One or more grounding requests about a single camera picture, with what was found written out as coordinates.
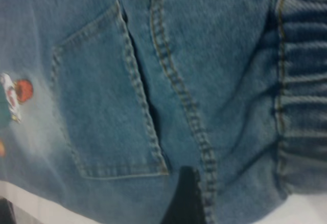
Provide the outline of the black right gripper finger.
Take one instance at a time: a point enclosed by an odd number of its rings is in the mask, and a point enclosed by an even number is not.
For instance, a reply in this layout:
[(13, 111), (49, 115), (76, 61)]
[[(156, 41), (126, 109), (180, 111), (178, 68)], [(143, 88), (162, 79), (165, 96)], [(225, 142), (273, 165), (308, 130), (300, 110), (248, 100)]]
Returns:
[(176, 191), (161, 223), (205, 223), (199, 183), (200, 176), (196, 169), (189, 166), (180, 168)]

